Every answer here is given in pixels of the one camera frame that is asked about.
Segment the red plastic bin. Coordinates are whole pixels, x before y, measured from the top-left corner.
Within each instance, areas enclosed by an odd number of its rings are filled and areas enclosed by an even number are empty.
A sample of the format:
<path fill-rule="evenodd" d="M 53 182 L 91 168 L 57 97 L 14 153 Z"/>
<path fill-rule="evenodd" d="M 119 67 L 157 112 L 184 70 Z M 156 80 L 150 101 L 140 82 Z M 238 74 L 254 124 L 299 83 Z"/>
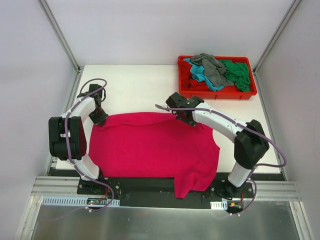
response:
<path fill-rule="evenodd" d="M 185 58 L 190 58 L 190 55 L 180 55 L 177 58 L 177 63 L 178 61 L 182 61 Z M 186 97 L 186 98 L 191 98 L 193 96 L 197 96 L 202 99 L 209 99 L 209 100 L 248 100 L 252 96 L 255 96 L 258 93 L 256 83 L 253 77 L 252 69 L 251 69 L 251 64 L 250 61 L 247 57 L 245 56 L 216 56 L 215 57 L 217 60 L 231 60 L 232 62 L 236 63 L 245 63 L 248 66 L 249 70 L 249 78 L 250 78 L 250 85 L 249 89 L 250 92 L 242 92 L 237 89 L 236 86 L 225 86 L 222 90 L 220 91 L 184 91 L 181 89 L 181 81 L 179 78 L 179 66 L 178 66 L 178 91 L 179 93 Z"/>

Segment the left aluminium frame post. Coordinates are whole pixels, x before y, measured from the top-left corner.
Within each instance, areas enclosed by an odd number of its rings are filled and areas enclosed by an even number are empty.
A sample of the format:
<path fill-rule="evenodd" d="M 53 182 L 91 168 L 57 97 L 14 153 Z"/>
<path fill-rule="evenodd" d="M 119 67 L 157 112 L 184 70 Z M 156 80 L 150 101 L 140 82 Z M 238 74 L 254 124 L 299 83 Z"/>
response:
<path fill-rule="evenodd" d="M 37 1 L 39 6 L 41 7 L 49 25 L 51 26 L 58 42 L 60 43 L 65 55 L 67 56 L 69 62 L 71 63 L 72 67 L 74 68 L 74 70 L 79 73 L 81 70 L 80 65 L 78 64 L 71 48 L 70 45 L 67 42 L 67 39 L 65 38 L 63 31 L 51 9 L 51 7 L 49 6 L 49 3 L 47 0 L 38 0 Z"/>

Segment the teal t shirt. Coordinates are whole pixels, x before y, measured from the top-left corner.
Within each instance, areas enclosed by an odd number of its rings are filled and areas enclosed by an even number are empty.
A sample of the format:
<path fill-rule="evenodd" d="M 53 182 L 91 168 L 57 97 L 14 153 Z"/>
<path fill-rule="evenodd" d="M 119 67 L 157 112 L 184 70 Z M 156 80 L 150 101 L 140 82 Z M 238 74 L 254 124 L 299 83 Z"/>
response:
<path fill-rule="evenodd" d="M 203 71 L 204 71 L 203 67 L 202 66 L 199 67 L 191 63 L 191 58 L 184 58 L 183 60 L 191 64 L 190 72 L 192 73 L 192 77 L 198 82 L 205 82 L 208 88 L 210 89 L 210 92 L 219 92 L 224 88 L 224 86 L 214 87 L 210 83 L 208 78 L 203 75 Z"/>

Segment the right aluminium frame post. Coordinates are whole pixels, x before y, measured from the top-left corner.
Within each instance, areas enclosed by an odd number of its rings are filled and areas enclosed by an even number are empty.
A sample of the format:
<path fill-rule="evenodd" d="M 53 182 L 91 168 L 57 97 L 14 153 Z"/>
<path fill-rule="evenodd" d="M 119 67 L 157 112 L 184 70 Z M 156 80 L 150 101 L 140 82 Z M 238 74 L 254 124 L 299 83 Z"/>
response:
<path fill-rule="evenodd" d="M 271 53 L 272 49 L 274 48 L 275 44 L 277 43 L 278 39 L 280 38 L 281 34 L 291 21 L 293 15 L 297 11 L 298 7 L 302 3 L 302 0 L 293 0 L 289 5 L 289 8 L 285 12 L 282 20 L 280 21 L 278 27 L 276 28 L 275 32 L 273 33 L 271 39 L 269 40 L 266 48 L 264 49 L 262 55 L 260 56 L 256 66 L 253 68 L 253 73 L 257 74 L 260 68 L 262 67 L 263 63 L 265 62 L 266 58 Z"/>

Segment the grey t shirt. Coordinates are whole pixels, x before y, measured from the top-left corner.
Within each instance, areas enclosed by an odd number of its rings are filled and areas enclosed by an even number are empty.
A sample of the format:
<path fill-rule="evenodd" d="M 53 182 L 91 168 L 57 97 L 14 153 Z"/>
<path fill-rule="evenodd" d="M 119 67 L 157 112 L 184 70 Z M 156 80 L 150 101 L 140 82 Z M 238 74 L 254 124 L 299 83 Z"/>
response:
<path fill-rule="evenodd" d="M 226 67 L 213 55 L 201 53 L 190 59 L 190 63 L 203 67 L 203 75 L 208 78 L 214 87 L 230 87 L 235 84 L 225 77 Z"/>

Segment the magenta t shirt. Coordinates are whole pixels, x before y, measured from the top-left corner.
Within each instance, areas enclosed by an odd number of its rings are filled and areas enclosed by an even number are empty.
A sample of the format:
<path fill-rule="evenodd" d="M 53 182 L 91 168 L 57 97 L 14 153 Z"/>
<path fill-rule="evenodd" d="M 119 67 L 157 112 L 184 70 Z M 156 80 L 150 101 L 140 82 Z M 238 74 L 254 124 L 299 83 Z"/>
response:
<path fill-rule="evenodd" d="M 217 174 L 220 148 L 213 130 L 177 120 L 172 114 L 111 115 L 94 126 L 89 156 L 105 177 L 172 178 L 174 194 L 205 191 Z"/>

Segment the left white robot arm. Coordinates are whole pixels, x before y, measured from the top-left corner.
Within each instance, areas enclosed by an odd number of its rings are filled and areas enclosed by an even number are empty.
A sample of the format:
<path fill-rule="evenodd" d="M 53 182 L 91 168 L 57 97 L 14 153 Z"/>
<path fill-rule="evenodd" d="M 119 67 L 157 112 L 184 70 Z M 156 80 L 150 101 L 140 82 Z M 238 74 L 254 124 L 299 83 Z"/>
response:
<path fill-rule="evenodd" d="M 90 84 L 88 91 L 81 92 L 74 103 L 61 116 L 48 120 L 49 152 L 51 156 L 66 161 L 79 173 L 82 180 L 89 181 L 88 188 L 99 195 L 106 183 L 100 179 L 100 169 L 89 157 L 91 127 L 105 125 L 108 114 L 102 108 L 106 98 L 105 87 Z"/>

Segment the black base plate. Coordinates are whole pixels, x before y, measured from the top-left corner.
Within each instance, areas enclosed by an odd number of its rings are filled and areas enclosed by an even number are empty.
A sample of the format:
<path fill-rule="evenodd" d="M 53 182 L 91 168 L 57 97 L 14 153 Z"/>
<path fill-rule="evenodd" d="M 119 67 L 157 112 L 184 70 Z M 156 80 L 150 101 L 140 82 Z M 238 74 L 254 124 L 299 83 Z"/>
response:
<path fill-rule="evenodd" d="M 75 170 L 50 170 L 54 177 L 62 177 L 66 171 L 67 177 L 78 177 L 76 180 L 76 193 L 78 195 L 99 196 L 106 193 L 106 189 L 91 181 L 79 178 Z M 216 187 L 222 187 L 227 173 L 217 173 L 215 179 L 205 191 L 190 191 L 184 198 L 176 198 L 173 178 L 115 178 L 104 180 L 114 191 L 115 200 L 120 200 L 121 207 L 147 207 L 147 208 L 177 208 L 177 209 L 210 209 L 211 202 L 220 202 L 222 199 L 216 195 Z M 240 192 L 233 197 L 239 199 L 252 199 L 253 186 L 245 183 Z"/>

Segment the green t shirt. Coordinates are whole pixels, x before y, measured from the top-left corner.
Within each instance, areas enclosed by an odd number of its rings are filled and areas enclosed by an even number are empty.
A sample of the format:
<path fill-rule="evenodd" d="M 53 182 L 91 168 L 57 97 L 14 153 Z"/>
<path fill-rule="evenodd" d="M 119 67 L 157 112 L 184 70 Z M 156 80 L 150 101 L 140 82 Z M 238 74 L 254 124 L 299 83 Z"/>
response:
<path fill-rule="evenodd" d="M 239 91 L 249 93 L 251 80 L 247 64 L 243 62 L 232 62 L 227 59 L 222 59 L 220 62 L 225 67 L 224 76 L 226 79 L 234 83 Z"/>

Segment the aluminium frame post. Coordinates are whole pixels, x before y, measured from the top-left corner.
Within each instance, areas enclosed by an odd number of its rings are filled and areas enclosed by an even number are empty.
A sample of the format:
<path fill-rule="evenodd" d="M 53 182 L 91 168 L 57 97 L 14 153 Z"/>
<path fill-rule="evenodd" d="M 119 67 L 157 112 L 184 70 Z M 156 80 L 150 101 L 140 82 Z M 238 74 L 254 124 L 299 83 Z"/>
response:
<path fill-rule="evenodd" d="M 51 7 L 49 6 L 49 3 L 47 0 L 38 0 L 37 1 L 39 6 L 41 7 L 49 25 L 51 26 L 58 42 L 60 43 L 65 55 L 67 56 L 69 62 L 71 63 L 72 67 L 74 68 L 74 70 L 79 73 L 81 70 L 80 65 L 78 64 L 71 48 L 70 45 L 67 42 L 67 39 L 65 38 L 63 31 L 51 9 Z"/>
<path fill-rule="evenodd" d="M 280 21 L 278 27 L 276 28 L 275 32 L 273 33 L 271 39 L 269 40 L 266 48 L 264 49 L 262 55 L 260 56 L 256 66 L 253 68 L 253 73 L 257 74 L 260 68 L 262 67 L 263 63 L 265 62 L 266 58 L 271 53 L 272 49 L 274 48 L 275 44 L 277 43 L 278 39 L 280 38 L 281 34 L 291 21 L 293 15 L 297 11 L 298 7 L 302 3 L 302 0 L 293 0 L 289 5 L 289 8 L 285 12 L 282 20 Z"/>

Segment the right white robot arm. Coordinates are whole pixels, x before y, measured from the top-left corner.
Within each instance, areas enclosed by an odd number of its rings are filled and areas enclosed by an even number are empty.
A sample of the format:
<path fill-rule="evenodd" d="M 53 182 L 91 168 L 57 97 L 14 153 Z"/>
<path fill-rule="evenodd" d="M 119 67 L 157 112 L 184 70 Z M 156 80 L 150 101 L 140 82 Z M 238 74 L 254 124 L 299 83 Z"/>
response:
<path fill-rule="evenodd" d="M 175 92 L 165 103 L 176 119 L 191 126 L 202 124 L 210 127 L 234 144 L 235 164 L 215 192 L 225 199 L 241 194 L 254 167 L 270 148 L 261 123 L 254 119 L 246 122 L 227 116 L 197 96 L 187 99 Z"/>

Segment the red t shirt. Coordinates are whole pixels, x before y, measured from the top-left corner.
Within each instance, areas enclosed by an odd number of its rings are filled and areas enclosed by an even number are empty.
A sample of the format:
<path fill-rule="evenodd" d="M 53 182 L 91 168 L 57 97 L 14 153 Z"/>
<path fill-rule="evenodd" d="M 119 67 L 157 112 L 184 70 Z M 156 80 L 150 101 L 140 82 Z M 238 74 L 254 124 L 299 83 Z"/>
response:
<path fill-rule="evenodd" d="M 192 65 L 184 60 L 178 61 L 178 68 L 180 70 L 179 79 L 180 87 L 183 91 L 192 92 L 209 92 L 210 89 L 204 81 L 198 82 L 193 78 L 191 73 Z"/>

